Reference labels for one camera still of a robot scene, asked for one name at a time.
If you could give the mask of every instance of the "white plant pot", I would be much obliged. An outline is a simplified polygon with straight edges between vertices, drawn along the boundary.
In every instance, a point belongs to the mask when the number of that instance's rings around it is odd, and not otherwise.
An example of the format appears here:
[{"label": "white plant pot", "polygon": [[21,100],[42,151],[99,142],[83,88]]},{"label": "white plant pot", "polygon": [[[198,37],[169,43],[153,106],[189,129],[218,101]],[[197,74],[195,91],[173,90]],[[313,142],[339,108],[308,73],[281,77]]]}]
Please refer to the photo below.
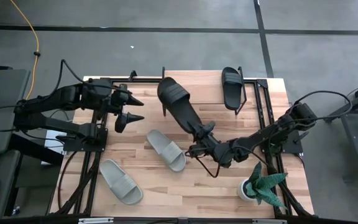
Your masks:
[{"label": "white plant pot", "polygon": [[245,201],[256,201],[256,198],[250,198],[247,196],[244,191],[242,190],[244,184],[248,181],[248,179],[243,180],[238,186],[237,186],[237,195],[245,200]]}]

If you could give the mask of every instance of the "concrete floor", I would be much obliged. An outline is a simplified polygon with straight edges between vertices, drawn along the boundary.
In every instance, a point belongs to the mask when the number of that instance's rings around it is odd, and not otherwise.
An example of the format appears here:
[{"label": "concrete floor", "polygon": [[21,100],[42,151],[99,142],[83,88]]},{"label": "concrete floor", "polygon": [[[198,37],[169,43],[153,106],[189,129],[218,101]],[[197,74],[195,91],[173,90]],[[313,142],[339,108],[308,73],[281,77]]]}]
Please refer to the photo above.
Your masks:
[{"label": "concrete floor", "polygon": [[[358,30],[358,0],[259,2],[266,29]],[[258,28],[253,0],[17,3],[37,25]],[[25,22],[9,1],[0,0],[0,24]],[[141,76],[159,76],[162,66],[170,70],[220,70],[241,65],[247,77],[266,77],[259,34],[37,33],[42,56],[33,96],[48,94],[55,86],[62,58],[81,76],[128,75],[131,70]],[[358,87],[358,35],[267,35],[267,44],[274,77],[284,78],[290,101],[314,90],[348,93]],[[0,65],[31,70],[34,50],[31,32],[0,30]],[[75,79],[66,73],[62,85],[72,83],[76,83]],[[321,116],[343,105],[342,99],[329,95],[312,96],[305,102]],[[358,221],[358,182],[345,184],[342,181],[342,175],[355,169],[357,163],[340,121],[331,125],[320,122],[302,143],[315,214]],[[45,192],[50,192],[50,188],[45,188]],[[26,200],[22,203],[27,205],[22,205],[23,213],[41,215],[45,212],[45,200]],[[39,210],[34,212],[26,207]]]}]

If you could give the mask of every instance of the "potted plant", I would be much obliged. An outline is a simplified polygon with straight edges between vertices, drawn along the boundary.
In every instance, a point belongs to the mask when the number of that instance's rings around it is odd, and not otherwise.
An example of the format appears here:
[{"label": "potted plant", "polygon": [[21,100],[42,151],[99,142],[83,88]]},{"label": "potted plant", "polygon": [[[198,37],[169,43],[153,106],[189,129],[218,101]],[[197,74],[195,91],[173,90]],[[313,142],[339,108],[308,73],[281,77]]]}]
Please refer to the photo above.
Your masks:
[{"label": "potted plant", "polygon": [[271,188],[285,180],[286,176],[287,173],[262,176],[262,164],[258,162],[251,176],[239,184],[237,194],[243,200],[256,200],[258,205],[263,200],[273,206],[285,208]]}]

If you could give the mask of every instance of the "black slide sandal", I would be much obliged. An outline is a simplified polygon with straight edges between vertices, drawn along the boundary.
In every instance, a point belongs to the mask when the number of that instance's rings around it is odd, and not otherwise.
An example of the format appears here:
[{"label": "black slide sandal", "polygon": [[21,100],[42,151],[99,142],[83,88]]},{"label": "black slide sandal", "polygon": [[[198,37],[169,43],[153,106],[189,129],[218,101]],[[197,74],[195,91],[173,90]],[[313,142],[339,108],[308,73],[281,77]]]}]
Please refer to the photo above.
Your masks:
[{"label": "black slide sandal", "polygon": [[193,130],[190,124],[201,124],[200,117],[190,104],[190,94],[173,78],[164,78],[158,84],[157,95],[161,103],[187,133],[191,133]]},{"label": "black slide sandal", "polygon": [[236,69],[226,67],[222,71],[224,105],[229,110],[236,110],[241,103],[242,80]]}]

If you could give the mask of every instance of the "gray slide sandal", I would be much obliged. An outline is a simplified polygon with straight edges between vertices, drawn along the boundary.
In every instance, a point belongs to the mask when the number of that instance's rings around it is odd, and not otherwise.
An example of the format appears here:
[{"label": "gray slide sandal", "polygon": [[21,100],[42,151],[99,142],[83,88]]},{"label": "gray slide sandal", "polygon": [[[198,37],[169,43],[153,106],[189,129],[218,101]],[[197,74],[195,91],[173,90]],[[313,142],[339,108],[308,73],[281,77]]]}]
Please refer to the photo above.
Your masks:
[{"label": "gray slide sandal", "polygon": [[102,162],[100,164],[100,172],[109,185],[110,190],[122,203],[134,205],[142,200],[142,190],[116,162],[111,159]]},{"label": "gray slide sandal", "polygon": [[172,171],[181,172],[185,168],[186,157],[183,151],[160,131],[151,130],[147,140]]}]

